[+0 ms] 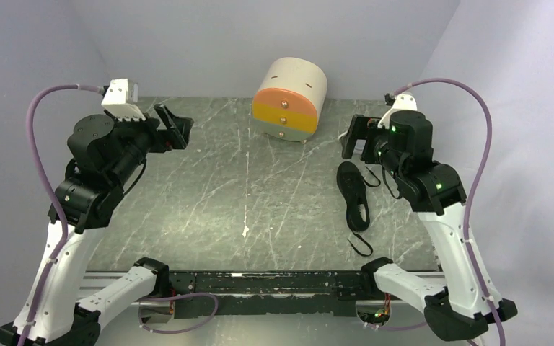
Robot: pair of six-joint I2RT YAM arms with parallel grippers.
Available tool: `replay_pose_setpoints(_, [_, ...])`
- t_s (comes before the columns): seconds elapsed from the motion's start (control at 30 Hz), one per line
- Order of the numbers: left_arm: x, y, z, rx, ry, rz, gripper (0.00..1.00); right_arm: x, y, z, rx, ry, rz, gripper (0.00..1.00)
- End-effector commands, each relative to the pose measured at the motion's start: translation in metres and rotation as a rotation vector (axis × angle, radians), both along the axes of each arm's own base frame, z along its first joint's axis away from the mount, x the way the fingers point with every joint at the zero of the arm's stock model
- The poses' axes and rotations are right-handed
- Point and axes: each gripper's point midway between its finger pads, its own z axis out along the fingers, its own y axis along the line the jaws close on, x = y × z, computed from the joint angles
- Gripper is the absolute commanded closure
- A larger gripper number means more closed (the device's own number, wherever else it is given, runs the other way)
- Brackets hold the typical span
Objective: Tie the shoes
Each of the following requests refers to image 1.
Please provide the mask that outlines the black shoe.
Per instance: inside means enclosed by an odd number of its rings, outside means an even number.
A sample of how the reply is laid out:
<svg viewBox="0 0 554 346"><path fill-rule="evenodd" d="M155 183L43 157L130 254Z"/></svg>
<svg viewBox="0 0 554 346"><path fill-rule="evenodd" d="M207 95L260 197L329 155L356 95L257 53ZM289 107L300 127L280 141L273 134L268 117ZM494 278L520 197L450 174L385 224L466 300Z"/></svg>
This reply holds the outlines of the black shoe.
<svg viewBox="0 0 554 346"><path fill-rule="evenodd" d="M336 182L346 203L346 222L352 231L366 231L370 225L366 183L359 169L350 161L337 169Z"/></svg>

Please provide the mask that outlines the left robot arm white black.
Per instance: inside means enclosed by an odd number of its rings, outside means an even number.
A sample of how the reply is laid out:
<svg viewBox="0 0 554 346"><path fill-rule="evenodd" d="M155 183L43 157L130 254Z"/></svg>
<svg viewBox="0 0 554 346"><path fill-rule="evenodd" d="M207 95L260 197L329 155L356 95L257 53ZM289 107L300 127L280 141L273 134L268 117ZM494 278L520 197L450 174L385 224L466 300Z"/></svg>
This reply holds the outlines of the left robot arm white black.
<svg viewBox="0 0 554 346"><path fill-rule="evenodd" d="M3 345L93 345L100 331L141 298L170 297L169 268L144 257L114 283L78 297L90 257L116 207L136 184L149 154L183 150L193 120L165 105L156 116L121 120L109 112L82 118L67 140L72 158L55 195L63 215L48 213L48 238L29 297L18 317L0 327Z"/></svg>

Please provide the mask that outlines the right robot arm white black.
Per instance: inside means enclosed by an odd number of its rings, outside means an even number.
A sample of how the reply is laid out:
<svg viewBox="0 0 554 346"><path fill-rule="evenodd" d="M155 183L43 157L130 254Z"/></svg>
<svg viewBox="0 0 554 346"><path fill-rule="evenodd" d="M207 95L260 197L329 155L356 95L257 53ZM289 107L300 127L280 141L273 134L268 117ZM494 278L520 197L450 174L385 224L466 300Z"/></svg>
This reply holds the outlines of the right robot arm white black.
<svg viewBox="0 0 554 346"><path fill-rule="evenodd" d="M516 304L495 289L478 258L467 227L467 195L456 170L435 161L433 126L415 110L400 110L388 126L376 117L354 115L342 140L349 162L358 141L361 160L377 164L396 184L392 196L406 200L427 230L445 277L430 283L382 257L362 267L360 287L368 298L394 296L420 311L432 332L444 341L473 340L516 316Z"/></svg>

